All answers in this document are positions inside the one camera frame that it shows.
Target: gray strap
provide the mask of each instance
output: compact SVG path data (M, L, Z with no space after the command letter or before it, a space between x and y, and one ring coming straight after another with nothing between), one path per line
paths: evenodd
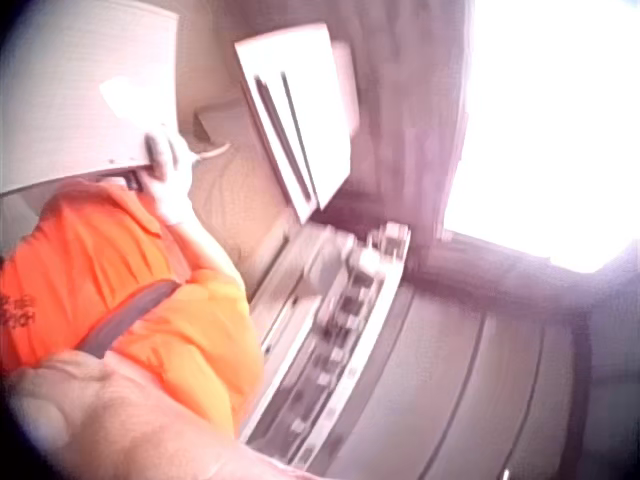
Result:
M160 280L146 285L109 313L102 323L80 342L76 350L97 358L104 358L107 350L120 335L126 332L136 320L169 298L179 286L180 284L175 280Z

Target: bright window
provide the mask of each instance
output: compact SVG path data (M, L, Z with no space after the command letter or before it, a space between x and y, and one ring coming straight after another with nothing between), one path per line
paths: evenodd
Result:
M475 2L445 228L579 272L640 237L640 8Z

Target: shoulder strap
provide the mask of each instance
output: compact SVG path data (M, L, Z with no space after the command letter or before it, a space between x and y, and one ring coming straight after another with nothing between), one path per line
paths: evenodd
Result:
M107 317L80 342L76 350L104 358L111 345L136 320L146 315L180 286L175 280L160 280L138 290L132 297L111 311Z

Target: hand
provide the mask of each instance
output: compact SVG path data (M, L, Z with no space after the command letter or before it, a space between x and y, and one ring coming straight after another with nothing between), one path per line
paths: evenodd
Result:
M143 191L161 220L181 223L193 216L189 189L197 156L180 134L167 128L147 134L145 141L150 166L140 171Z

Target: orange shirt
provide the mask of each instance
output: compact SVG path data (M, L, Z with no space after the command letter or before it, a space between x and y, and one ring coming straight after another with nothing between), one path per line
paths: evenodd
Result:
M73 181L43 209L0 273L0 359L6 371L74 348L142 286L173 278L157 220L117 185ZM198 270L112 350L176 401L235 433L262 374L244 291Z

